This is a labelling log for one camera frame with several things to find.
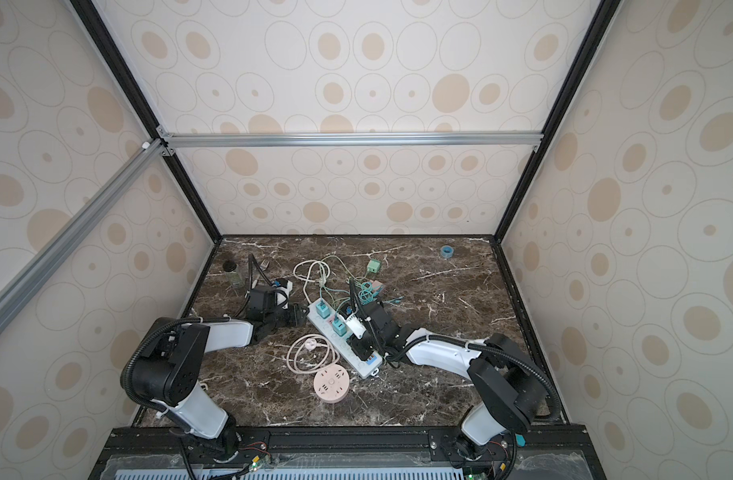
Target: black frame edge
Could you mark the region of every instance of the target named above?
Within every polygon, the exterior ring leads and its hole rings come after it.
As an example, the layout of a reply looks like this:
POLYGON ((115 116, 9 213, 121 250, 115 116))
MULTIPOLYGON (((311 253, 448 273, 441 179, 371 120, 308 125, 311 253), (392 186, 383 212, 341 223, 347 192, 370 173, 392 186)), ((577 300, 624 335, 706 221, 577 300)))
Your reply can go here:
MULTIPOLYGON (((247 438, 261 438, 268 451, 289 453, 429 452, 431 431, 454 431, 454 426, 407 427, 242 427, 247 438)), ((606 480, 601 461, 583 425, 540 426, 524 434, 526 448, 534 450, 579 450, 594 480, 606 480)), ((99 480, 113 456, 176 455, 177 437, 167 427, 114 428, 105 443, 89 480, 99 480)), ((240 468, 241 462, 206 468, 240 468)))
POLYGON ((503 214, 503 218, 497 226, 497 230, 495 231, 496 243, 502 243, 505 235, 508 233, 508 228, 518 213, 519 207, 537 174, 537 170, 540 168, 540 164, 548 153, 548 149, 556 133, 558 133, 559 127, 561 127, 562 120, 567 110, 569 110, 569 105, 572 103, 575 94, 577 94, 585 73, 593 62, 593 57, 599 49, 604 34, 607 32, 611 19, 615 16, 620 3, 621 0, 602 0, 596 9, 591 24, 588 26, 588 31, 583 38, 583 43, 580 44, 577 55, 575 55, 575 60, 569 68, 569 73, 564 80, 558 97, 556 97, 550 114, 548 114, 548 119, 545 121, 543 140, 540 142, 537 151, 532 153, 529 160, 527 160, 524 172, 516 184, 513 195, 508 201, 505 214, 503 214))
POLYGON ((209 274, 209 269, 212 267, 212 263, 214 262, 214 258, 218 254, 218 250, 222 246, 222 237, 217 241, 216 244, 212 246, 212 251, 209 253, 209 258, 207 259, 207 263, 204 264, 204 268, 201 269, 201 274, 198 276, 198 280, 196 281, 196 285, 193 287, 193 291, 190 292, 190 297, 188 298, 188 302, 185 303, 185 308, 182 310, 182 313, 180 314, 180 318, 185 318, 190 313, 190 309, 193 308, 193 304, 196 301, 196 297, 198 296, 198 292, 201 290, 201 285, 204 284, 204 279, 207 278, 207 274, 209 274))
POLYGON ((220 229, 218 229, 217 224, 209 214, 209 210, 207 210, 206 204, 198 194, 195 185, 190 181, 190 176, 188 176, 188 172, 186 172, 185 168, 182 166, 182 162, 180 162, 177 154, 172 152, 171 155, 164 155, 164 162, 167 164, 169 171, 172 173, 172 176, 182 189, 183 195, 185 195, 185 198, 190 202, 190 206, 193 208, 193 211, 196 213, 201 224, 204 225, 204 228, 207 230, 207 235, 211 238, 212 243, 220 243, 222 241, 220 229))
MULTIPOLYGON (((113 40, 111 32, 105 26, 102 21, 97 8, 92 3, 92 0, 70 0, 73 9, 75 10, 78 17, 81 19, 86 28, 89 36, 92 37, 94 45, 97 47, 100 55, 102 55, 105 64, 108 65, 113 77, 118 82, 124 95, 134 109, 134 112, 140 118, 143 127, 148 132, 150 138, 161 138, 157 128, 159 126, 158 119, 150 108, 148 100, 145 99, 145 95, 140 89, 140 85, 134 79, 134 75, 129 70, 129 66, 124 60, 124 56, 121 51, 118 50, 116 43, 113 40)), ((161 138, 161 141, 166 145, 166 141, 161 138)), ((190 181, 188 172, 183 168, 182 163, 179 161, 175 154, 165 155, 164 162, 169 167, 169 171, 177 181, 178 185, 182 189, 185 198, 193 207, 196 216, 199 218, 204 228, 207 230, 209 237, 213 243, 218 243, 220 240, 220 231, 217 225, 214 223, 206 205, 198 195, 193 182, 190 181)))
POLYGON ((160 138, 158 131, 156 131, 158 119, 150 108, 148 100, 145 99, 140 85, 134 80, 134 75, 131 74, 129 66, 118 50, 111 32, 103 23, 94 3, 92 3, 92 0, 70 0, 70 2, 108 68, 111 69, 116 82, 124 91, 124 95, 126 95, 137 116, 140 117, 143 126, 148 131, 148 135, 151 138, 160 138))
MULTIPOLYGON (((553 379, 553 374, 549 369, 548 362, 545 359, 545 354, 540 346, 540 342, 537 340, 537 334, 532 326, 532 321, 529 319, 529 314, 524 306, 521 293, 519 293, 519 288, 515 284, 515 279, 513 278, 513 273, 508 265, 508 260, 506 259, 505 252, 503 251, 503 246, 497 243, 494 238, 490 244, 497 261, 497 266, 500 269, 500 275, 503 276, 503 282, 506 284, 506 290, 508 291, 508 296, 511 300, 515 319, 518 321, 519 327, 521 328, 521 334, 524 337, 524 342, 526 343, 527 348, 529 348, 529 355, 540 370, 543 370, 545 375, 547 375, 549 380, 553 385, 555 385, 556 382, 553 379)), ((568 418, 561 398, 559 398, 559 408, 561 408, 562 417, 568 418)))

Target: white cable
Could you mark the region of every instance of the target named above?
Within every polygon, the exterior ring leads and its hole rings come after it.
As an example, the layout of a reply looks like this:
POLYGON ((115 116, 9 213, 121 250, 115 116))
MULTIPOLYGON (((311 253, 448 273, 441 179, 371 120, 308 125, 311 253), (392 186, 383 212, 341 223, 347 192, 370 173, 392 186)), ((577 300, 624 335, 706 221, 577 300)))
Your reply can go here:
POLYGON ((309 333, 307 335, 303 335, 299 339, 295 340, 294 343, 292 343, 292 346, 289 347, 289 350, 286 352, 286 368, 291 370, 293 373, 300 373, 300 374, 308 374, 308 373, 317 373, 320 370, 326 369, 330 365, 334 365, 335 363, 340 361, 340 353, 334 349, 332 346, 332 343, 323 335, 319 335, 318 333, 309 333), (308 370, 302 370, 297 366, 297 358, 300 356, 300 352, 305 348, 305 340, 307 339, 314 339, 314 340, 323 340, 324 343, 318 343, 316 342, 317 346, 325 346, 326 352, 323 354, 323 358, 321 361, 319 361, 313 368, 308 370), (292 358, 292 350, 297 348, 297 351, 294 354, 294 359, 292 358), (324 365, 326 363, 327 357, 329 357, 329 352, 332 352, 332 361, 324 365))
POLYGON ((308 301, 308 304, 310 305, 310 297, 308 296, 308 293, 305 289, 305 286, 308 283, 318 283, 319 286, 323 286, 326 283, 326 279, 329 278, 329 275, 332 273, 332 269, 329 267, 329 265, 326 264, 326 262, 323 262, 321 260, 304 260, 300 262, 299 264, 296 264, 294 266, 294 269, 292 269, 292 276, 301 282, 303 282, 303 294, 305 295, 305 300, 308 301), (307 276, 300 276, 297 275, 297 268, 300 266, 310 264, 310 267, 308 267, 308 274, 307 276), (316 278, 312 278, 310 274, 313 273, 314 266, 319 266, 319 276, 316 278))

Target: patterned wallpaper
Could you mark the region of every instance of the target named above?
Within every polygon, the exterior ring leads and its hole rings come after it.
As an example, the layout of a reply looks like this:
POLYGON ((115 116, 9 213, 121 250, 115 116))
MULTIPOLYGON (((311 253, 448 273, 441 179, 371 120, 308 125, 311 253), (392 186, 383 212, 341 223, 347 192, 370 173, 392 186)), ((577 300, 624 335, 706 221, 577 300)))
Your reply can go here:
POLYGON ((0 291, 147 135, 70 12, 0 0, 0 291))
POLYGON ((223 234, 491 234, 529 145, 183 148, 223 234))
POLYGON ((211 242, 156 160, 0 336, 0 480, 83 480, 135 405, 121 369, 211 242))
POLYGON ((733 0, 626 3, 505 247, 609 478, 733 478, 733 0))
POLYGON ((95 0, 171 132, 540 130, 596 0, 95 0))

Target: white power strip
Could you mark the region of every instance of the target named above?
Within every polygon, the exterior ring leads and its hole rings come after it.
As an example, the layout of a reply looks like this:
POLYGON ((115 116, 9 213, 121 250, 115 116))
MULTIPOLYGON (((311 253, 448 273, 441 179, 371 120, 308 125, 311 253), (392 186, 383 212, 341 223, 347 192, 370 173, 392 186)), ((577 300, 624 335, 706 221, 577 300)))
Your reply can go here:
POLYGON ((356 356, 355 353, 353 353, 350 346, 346 343, 347 338, 353 334, 351 329, 346 326, 347 331, 344 336, 339 336, 334 331, 334 328, 332 326, 332 322, 334 321, 334 319, 339 317, 340 321, 342 321, 343 324, 345 324, 345 320, 342 318, 342 316, 338 316, 336 314, 332 305, 327 303, 326 300, 324 300, 323 298, 320 298, 319 300, 311 303, 308 308, 310 309, 310 312, 308 313, 308 320, 310 320, 310 322, 314 324, 319 332, 321 332, 321 335, 324 335, 332 343, 332 346, 335 348, 335 350, 340 352, 342 358, 350 363, 350 366, 352 366, 358 372, 362 379, 366 379, 370 375, 375 374, 377 369, 379 369, 380 366, 383 364, 383 358, 380 356, 379 353, 372 352, 372 356, 364 362, 358 356, 356 356), (327 308, 329 308, 329 316, 327 318, 321 318, 321 315, 319 315, 319 312, 316 310, 316 305, 321 302, 324 302, 327 308))

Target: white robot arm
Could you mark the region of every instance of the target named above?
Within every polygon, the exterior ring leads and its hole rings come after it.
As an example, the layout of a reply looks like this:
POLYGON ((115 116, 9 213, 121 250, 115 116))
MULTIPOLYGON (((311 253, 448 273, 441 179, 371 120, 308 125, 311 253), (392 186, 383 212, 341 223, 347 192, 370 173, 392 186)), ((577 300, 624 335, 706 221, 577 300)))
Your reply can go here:
MULTIPOLYGON (((237 455, 240 439, 235 419, 200 388, 198 372, 204 353, 250 345, 279 326, 301 325, 307 314, 306 309, 298 311, 297 305, 279 313, 283 309, 277 309, 277 302, 288 299, 290 283, 281 296, 274 289, 261 290, 256 294, 270 295, 272 300, 247 299, 247 304, 264 304, 260 320, 251 308, 247 318, 254 321, 158 319, 122 372, 122 386, 132 400, 167 416, 211 450, 218 462, 237 455), (263 311, 275 313, 266 315, 263 311)), ((448 446, 450 451, 475 459, 486 451, 492 437, 506 430, 527 432, 546 393, 552 412, 547 419, 557 416, 555 388, 504 335, 496 333, 485 340, 454 339, 424 328, 399 327, 379 302, 362 306, 355 300, 353 304, 365 332, 361 338, 349 337, 348 344, 356 355, 364 356, 362 360, 377 350, 388 363, 434 366, 469 379, 476 387, 482 401, 460 422, 448 446)))

